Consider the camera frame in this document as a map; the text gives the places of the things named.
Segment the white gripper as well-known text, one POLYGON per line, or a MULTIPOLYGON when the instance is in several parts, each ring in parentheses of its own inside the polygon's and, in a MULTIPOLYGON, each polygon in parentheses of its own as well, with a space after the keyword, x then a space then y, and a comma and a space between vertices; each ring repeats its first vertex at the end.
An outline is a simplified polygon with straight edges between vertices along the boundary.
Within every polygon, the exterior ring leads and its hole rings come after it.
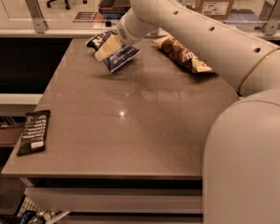
POLYGON ((95 58, 101 62, 121 49, 122 43, 133 45, 143 39, 148 33, 154 31, 156 26, 142 21, 130 8, 120 19, 117 25, 118 36, 111 35, 95 52, 95 58))

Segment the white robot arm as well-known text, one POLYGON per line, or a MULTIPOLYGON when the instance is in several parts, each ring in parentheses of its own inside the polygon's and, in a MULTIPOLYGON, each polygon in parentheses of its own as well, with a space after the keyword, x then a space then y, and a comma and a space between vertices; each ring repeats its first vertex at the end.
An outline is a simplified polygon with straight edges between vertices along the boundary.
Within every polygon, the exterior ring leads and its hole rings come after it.
POLYGON ((236 100, 203 150, 203 224, 280 224, 280 47, 185 7, 130 0, 118 21, 133 45, 161 28, 206 62, 236 100))

